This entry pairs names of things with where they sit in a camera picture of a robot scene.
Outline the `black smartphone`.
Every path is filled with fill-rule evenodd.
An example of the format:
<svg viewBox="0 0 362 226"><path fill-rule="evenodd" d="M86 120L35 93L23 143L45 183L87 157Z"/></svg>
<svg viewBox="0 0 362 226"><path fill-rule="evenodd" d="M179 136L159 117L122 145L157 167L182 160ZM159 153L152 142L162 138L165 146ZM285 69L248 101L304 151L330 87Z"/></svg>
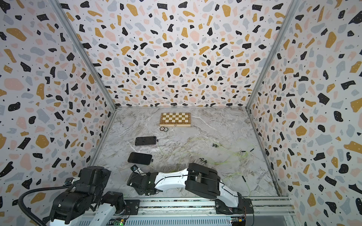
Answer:
<svg viewBox="0 0 362 226"><path fill-rule="evenodd" d="M152 155L145 153L132 152L128 157L128 163L150 165L152 162Z"/></svg>
<svg viewBox="0 0 362 226"><path fill-rule="evenodd" d="M137 137L135 139L135 146L149 146L149 145L155 145L156 143L157 143L156 136Z"/></svg>

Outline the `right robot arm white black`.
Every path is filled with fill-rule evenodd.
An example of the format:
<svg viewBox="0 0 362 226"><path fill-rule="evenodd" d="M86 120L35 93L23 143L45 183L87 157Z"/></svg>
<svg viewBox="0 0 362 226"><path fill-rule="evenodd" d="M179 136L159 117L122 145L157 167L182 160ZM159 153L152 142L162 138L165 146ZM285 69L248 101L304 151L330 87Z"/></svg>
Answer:
<svg viewBox="0 0 362 226"><path fill-rule="evenodd" d="M177 172L143 172L136 166L127 185L133 187L139 195L156 195L169 189L183 188L201 198L215 201L217 214L253 214L250 199L227 187L218 176L218 172L196 163Z"/></svg>

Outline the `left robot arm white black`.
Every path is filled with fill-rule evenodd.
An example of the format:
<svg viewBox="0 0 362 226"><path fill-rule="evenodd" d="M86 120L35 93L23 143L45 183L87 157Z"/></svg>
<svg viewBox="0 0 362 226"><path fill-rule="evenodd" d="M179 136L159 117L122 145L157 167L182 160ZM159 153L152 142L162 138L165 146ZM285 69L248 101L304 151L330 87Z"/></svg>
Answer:
<svg viewBox="0 0 362 226"><path fill-rule="evenodd" d="M63 186L32 189L18 199L21 211L39 226L77 226L88 210L96 211L91 226L105 226L116 214L126 213L123 194L108 191L104 193L111 171L101 166L82 169L79 176L67 178ZM32 193L65 189L58 195L51 207L50 221L45 223L26 207L24 198Z"/></svg>

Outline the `wooden chessboard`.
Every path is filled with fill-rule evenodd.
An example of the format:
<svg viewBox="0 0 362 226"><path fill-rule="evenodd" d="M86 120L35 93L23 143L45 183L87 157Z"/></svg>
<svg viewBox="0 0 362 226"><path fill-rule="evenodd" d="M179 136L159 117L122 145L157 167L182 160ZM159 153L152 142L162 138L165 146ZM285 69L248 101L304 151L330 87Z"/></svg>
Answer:
<svg viewBox="0 0 362 226"><path fill-rule="evenodd" d="M190 127L191 114L190 113L162 113L160 127Z"/></svg>

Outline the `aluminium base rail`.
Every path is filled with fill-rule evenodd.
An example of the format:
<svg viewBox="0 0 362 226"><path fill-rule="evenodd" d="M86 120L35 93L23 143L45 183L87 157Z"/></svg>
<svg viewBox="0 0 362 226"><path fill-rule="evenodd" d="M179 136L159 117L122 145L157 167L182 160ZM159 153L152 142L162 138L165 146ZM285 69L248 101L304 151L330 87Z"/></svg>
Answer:
<svg viewBox="0 0 362 226"><path fill-rule="evenodd" d="M70 221L71 226L297 226L287 197L240 198L230 215L220 200L205 198L125 199L121 207L102 204Z"/></svg>

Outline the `left aluminium corner post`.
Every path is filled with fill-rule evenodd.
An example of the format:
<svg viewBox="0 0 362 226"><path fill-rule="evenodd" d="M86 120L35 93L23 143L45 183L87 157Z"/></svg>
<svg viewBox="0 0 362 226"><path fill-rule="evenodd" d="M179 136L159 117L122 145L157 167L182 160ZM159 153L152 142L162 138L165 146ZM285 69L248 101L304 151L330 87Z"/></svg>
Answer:
<svg viewBox="0 0 362 226"><path fill-rule="evenodd" d="M86 67L90 70L91 75L93 76L94 80L96 81L99 89L103 93L105 100L108 102L110 107L113 111L117 110L117 106L114 104L110 94L108 93L105 85L103 84L102 79L100 78L95 66L89 59L81 41L78 39L75 30L73 29L69 19L67 18L65 12L63 11L59 1L48 1L52 10L60 20L62 26L64 27L65 31L68 33L70 40L73 42L74 47L76 48L77 52L81 56L82 60L84 61Z"/></svg>

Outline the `aluminium corner post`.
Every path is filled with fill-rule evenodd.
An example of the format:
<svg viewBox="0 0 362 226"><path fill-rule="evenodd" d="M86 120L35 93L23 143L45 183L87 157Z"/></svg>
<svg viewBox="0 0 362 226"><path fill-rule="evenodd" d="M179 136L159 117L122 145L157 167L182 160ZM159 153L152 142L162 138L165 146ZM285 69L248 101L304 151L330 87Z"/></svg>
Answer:
<svg viewBox="0 0 362 226"><path fill-rule="evenodd" d="M91 75L93 76L94 80L96 81L99 89L103 93L105 100L108 102L110 107L113 111L117 110L117 106L114 104L110 94L108 93L105 85L103 84L102 79L100 78L95 66L89 59L81 41L78 39L75 30L73 29L69 19L67 18L65 12L63 11L59 1L48 1L52 10L60 20L62 26L64 27L65 31L68 33L70 40L73 42L74 47L76 48L77 52L81 56L82 60L84 61L86 67L90 70Z"/></svg>
<svg viewBox="0 0 362 226"><path fill-rule="evenodd" d="M271 67L273 59L278 52L278 49L283 41L283 38L285 37L289 24L297 11L299 4L300 4L300 1L298 1L298 0L291 1L291 4L287 10L283 23L281 25L280 31L279 31L278 35L276 36L276 39L272 45L271 51L269 52L269 55L266 59L264 67L262 68L261 74L260 74L257 82L255 83L255 87L252 91L252 94L251 94L248 104L246 106L246 110L249 110L251 108L253 101L256 99L258 90L262 86L262 82L265 79L267 72L269 71L269 69Z"/></svg>

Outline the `right aluminium corner post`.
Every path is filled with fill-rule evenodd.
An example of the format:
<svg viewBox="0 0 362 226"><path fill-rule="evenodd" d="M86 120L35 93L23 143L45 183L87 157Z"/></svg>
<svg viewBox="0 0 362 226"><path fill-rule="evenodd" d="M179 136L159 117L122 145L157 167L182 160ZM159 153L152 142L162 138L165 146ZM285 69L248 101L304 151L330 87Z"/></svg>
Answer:
<svg viewBox="0 0 362 226"><path fill-rule="evenodd" d="M269 69L271 67L273 59L278 52L278 49L283 41L283 38L285 37L289 24L297 11L299 4L300 4L300 1L298 1L298 0L291 1L291 4L287 10L283 23L281 25L280 31L279 31L278 35L276 36L276 39L272 45L271 51L269 52L269 55L266 59L264 67L262 68L261 74L260 74L257 82L255 83L255 87L252 91L252 94L251 94L248 104L246 106L246 110L249 110L251 108L253 101L256 99L258 90L262 86L262 82L265 79L267 72L269 71Z"/></svg>

